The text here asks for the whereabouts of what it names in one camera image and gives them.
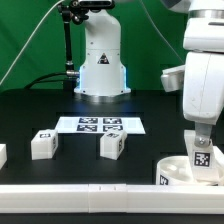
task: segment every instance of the white paper sheet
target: white paper sheet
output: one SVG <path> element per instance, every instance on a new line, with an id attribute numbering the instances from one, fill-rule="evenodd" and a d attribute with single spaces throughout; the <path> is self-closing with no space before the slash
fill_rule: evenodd
<path id="1" fill-rule="evenodd" d="M 110 128 L 128 134 L 145 134 L 139 117 L 60 117 L 58 133 L 105 133 Z"/>

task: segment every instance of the black table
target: black table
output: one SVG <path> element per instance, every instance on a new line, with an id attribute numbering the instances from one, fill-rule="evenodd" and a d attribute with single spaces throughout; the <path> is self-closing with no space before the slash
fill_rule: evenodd
<path id="1" fill-rule="evenodd" d="M 101 158 L 102 134 L 60 134 L 52 160 L 31 160 L 30 142 L 39 130 L 54 129 L 60 116 L 140 117 L 145 135 L 128 135 L 117 161 Z M 0 143 L 7 144 L 7 166 L 0 184 L 155 184 L 156 164 L 186 155 L 184 130 L 194 129 L 182 113 L 181 94 L 134 91 L 129 100 L 94 104 L 62 90 L 9 90 L 0 95 Z M 223 114 L 213 129 L 223 149 Z M 223 223 L 220 215 L 175 214 L 13 214 L 0 223 Z"/>

